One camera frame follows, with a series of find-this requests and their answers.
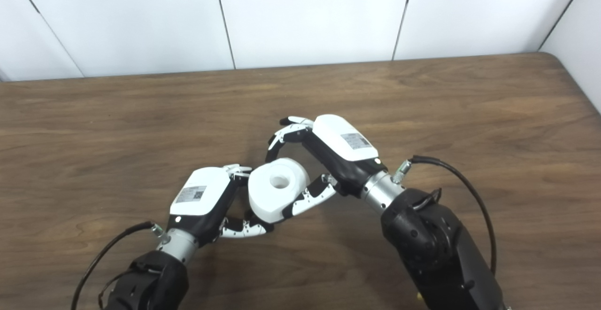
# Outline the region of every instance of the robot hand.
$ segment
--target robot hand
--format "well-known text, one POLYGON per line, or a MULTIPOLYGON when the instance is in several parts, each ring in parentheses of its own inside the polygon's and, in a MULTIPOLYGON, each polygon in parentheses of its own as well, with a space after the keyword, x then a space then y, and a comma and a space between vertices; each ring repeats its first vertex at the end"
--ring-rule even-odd
POLYGON ((359 197, 369 177, 386 170, 378 158, 378 150, 337 115, 321 115, 315 122, 290 116, 279 123, 285 127, 269 140, 265 161, 275 160, 287 142, 302 143, 330 172, 333 187, 343 196, 359 197))
POLYGON ((198 248, 218 237, 240 238, 263 235, 273 226, 251 212, 245 220, 226 217, 239 186, 246 186, 250 167, 230 164, 194 171, 171 204, 168 231, 179 229, 194 237, 198 248))
MULTIPOLYGON (((159 237, 156 250, 134 259, 126 271, 107 283, 105 289, 116 280, 105 308, 102 305, 104 290, 100 293, 100 308, 176 310, 188 289, 186 266, 198 248, 219 237, 242 238, 272 231, 273 225, 259 220, 251 212, 247 212, 244 220, 225 216, 238 187, 247 185, 250 171, 250 167, 238 164, 195 170, 171 204, 167 231, 163 233, 159 226, 150 223, 159 237)), ((126 235, 131 233, 130 229, 125 231, 126 235)), ((73 297, 73 310, 87 277, 116 240, 88 268, 73 297)))

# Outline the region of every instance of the white plastic object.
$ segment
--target white plastic object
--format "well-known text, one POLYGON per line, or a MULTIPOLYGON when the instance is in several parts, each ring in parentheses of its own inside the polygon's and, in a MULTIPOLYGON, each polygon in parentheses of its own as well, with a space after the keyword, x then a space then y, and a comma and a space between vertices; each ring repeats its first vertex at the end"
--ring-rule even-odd
POLYGON ((295 124, 304 124, 306 126, 313 128, 313 121, 307 119, 306 117, 288 116, 288 120, 290 120, 290 122, 293 122, 295 124))
POLYGON ((284 219, 282 209, 309 185, 303 166, 290 158, 278 158, 251 173, 248 196, 255 215, 270 224, 284 219))
POLYGON ((291 124, 290 126, 285 126, 275 133, 275 138, 269 145, 268 151, 270 151, 275 145, 279 142, 284 142, 284 135, 290 134, 293 132, 300 132, 307 128, 306 124, 291 124))
POLYGON ((313 134, 347 161, 378 157, 378 150, 347 120, 338 115, 320 115, 313 122, 313 134))
POLYGON ((171 204, 172 215, 201 216, 211 211, 230 184, 226 168, 194 170, 171 204))

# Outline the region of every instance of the wood grain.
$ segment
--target wood grain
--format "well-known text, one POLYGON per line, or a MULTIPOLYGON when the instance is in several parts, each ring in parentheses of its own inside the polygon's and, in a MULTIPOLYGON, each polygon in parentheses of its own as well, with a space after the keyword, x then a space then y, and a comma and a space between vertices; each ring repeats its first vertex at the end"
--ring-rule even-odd
MULTIPOLYGON (((432 155, 470 178, 514 309, 601 307, 601 117, 555 58, 520 54, 3 83, 0 308, 66 309, 93 256, 127 226, 165 222, 191 171, 259 166, 279 118, 323 113, 354 124, 389 167, 432 155)), ((322 170, 301 147, 283 155, 322 170)), ((407 185, 441 186, 488 255, 460 182, 416 166, 407 185)), ((152 248, 146 233, 115 246, 80 308, 96 309, 101 285, 152 248)), ((376 214, 349 197, 206 246, 189 275, 182 310, 425 308, 376 214)))

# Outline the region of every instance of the white cylindrical block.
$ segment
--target white cylindrical block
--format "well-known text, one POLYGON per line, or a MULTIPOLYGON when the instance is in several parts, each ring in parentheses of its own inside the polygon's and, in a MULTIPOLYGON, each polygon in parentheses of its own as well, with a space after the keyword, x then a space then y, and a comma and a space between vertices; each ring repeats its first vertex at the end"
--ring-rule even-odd
POLYGON ((278 158, 251 173, 248 196, 255 215, 270 224, 284 219, 282 209, 309 185, 303 166, 290 158, 278 158))

